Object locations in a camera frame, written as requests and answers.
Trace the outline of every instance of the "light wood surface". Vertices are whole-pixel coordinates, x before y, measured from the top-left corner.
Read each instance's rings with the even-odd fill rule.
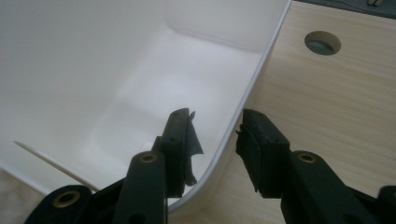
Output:
[[[311,52],[313,31],[336,35],[341,50]],[[369,195],[396,185],[396,21],[293,2],[259,84],[252,108],[292,150],[319,154]],[[209,203],[170,223],[284,223],[279,205],[254,192],[234,153]]]

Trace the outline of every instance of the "black plastic bracket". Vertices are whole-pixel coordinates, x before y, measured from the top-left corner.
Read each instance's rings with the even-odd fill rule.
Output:
[[[56,189],[25,223],[167,223],[167,198],[196,183],[191,156],[203,151],[193,118],[188,108],[173,112],[151,151],[132,158],[125,178],[94,194],[80,185]]]
[[[245,109],[236,153],[263,198],[281,198],[288,224],[394,223],[396,186],[377,199],[347,187],[320,156],[291,152],[290,143],[264,114]]]

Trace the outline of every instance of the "round hole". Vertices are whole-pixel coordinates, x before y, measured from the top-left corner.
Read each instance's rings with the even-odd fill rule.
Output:
[[[298,158],[300,159],[300,161],[306,162],[306,163],[314,163],[317,161],[317,158],[315,158],[314,156],[311,156],[309,154],[299,154]]]
[[[157,160],[157,156],[154,154],[146,154],[140,157],[140,161],[144,163],[150,163]]]
[[[320,55],[333,55],[341,49],[340,39],[325,31],[309,33],[304,42],[311,51]]]
[[[69,190],[58,195],[58,197],[53,200],[52,205],[57,208],[64,208],[78,201],[79,196],[80,194],[78,191]]]
[[[130,224],[144,224],[146,223],[146,216],[144,214],[133,214],[129,217]]]

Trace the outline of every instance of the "white curved surface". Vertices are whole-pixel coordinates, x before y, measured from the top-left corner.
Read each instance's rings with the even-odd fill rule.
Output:
[[[44,193],[75,183],[19,141],[101,189],[189,107],[205,155],[176,211],[210,184],[289,4],[1,0],[0,165]]]

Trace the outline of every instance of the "black clamp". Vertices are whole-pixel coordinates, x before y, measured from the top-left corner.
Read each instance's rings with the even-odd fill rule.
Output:
[[[25,223],[167,223],[167,198],[192,186],[191,156],[203,154],[188,108],[173,112],[151,151],[135,155],[127,176],[92,194],[85,186],[56,189]]]
[[[320,156],[290,151],[290,143],[264,114],[245,109],[236,153],[256,191],[281,198],[288,224],[395,223],[396,186],[377,199],[347,187]]]

